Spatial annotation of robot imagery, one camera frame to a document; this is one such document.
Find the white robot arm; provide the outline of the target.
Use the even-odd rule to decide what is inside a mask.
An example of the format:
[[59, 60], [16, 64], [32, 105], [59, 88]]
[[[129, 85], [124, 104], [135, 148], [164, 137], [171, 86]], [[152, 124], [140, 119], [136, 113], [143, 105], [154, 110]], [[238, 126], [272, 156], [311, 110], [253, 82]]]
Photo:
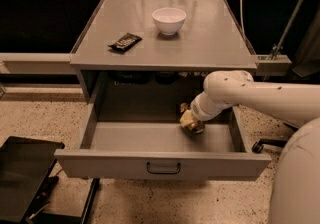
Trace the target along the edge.
[[215, 71], [181, 109], [195, 133], [223, 110], [243, 105], [297, 129], [284, 146], [273, 181], [268, 224], [320, 224], [320, 86], [256, 82], [242, 70]]

